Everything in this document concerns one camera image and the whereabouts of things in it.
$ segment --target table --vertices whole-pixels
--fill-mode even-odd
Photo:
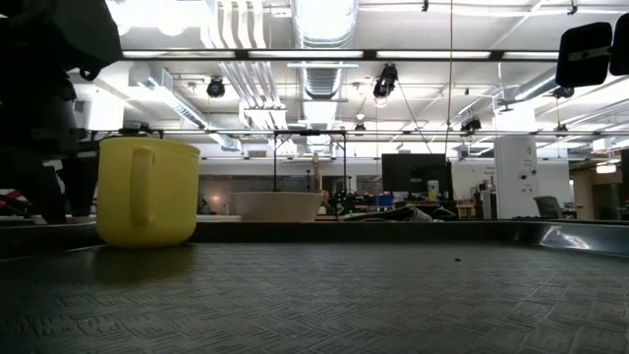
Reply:
[[[95,247],[0,263],[0,347],[510,353],[552,337],[558,353],[623,353],[628,270],[503,242]]]

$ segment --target ceiling beam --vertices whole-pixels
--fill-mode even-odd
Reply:
[[[556,63],[558,52],[544,50],[496,49],[139,49],[125,50],[128,62],[231,62],[231,61],[308,61],[308,62],[430,62],[449,63]]]

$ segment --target mug handle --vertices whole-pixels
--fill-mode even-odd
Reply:
[[[131,222],[137,225],[152,223],[150,185],[155,151],[151,147],[134,147],[131,162]]]

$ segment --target cable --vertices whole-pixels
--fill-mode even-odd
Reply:
[[[420,136],[422,137],[424,144],[426,144],[426,148],[429,149],[429,153],[432,153],[429,142],[426,141],[426,138],[424,137],[424,133],[422,133],[422,129],[420,129],[420,125],[417,123],[417,119],[415,119],[415,115],[413,114],[413,109],[411,109],[411,105],[409,104],[409,101],[406,99],[406,94],[404,94],[404,89],[402,88],[402,83],[400,83],[400,78],[397,79],[397,85],[400,86],[400,92],[402,92],[402,97],[404,97],[404,103],[406,103],[406,107],[409,109],[409,114],[411,114],[411,118],[413,119],[413,122],[415,122],[417,131],[420,132]]]
[[[452,50],[454,47],[454,0],[450,0],[450,79],[448,80],[448,116],[445,127],[445,146],[443,148],[443,154],[445,155],[445,162],[448,162],[448,136],[450,135],[450,113],[452,110]]]

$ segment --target office chair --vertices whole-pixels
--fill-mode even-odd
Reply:
[[[534,200],[535,203],[538,205],[540,217],[553,219],[563,218],[563,214],[561,213],[561,206],[559,206],[559,201],[557,200],[557,198],[552,196],[541,196],[535,197]]]

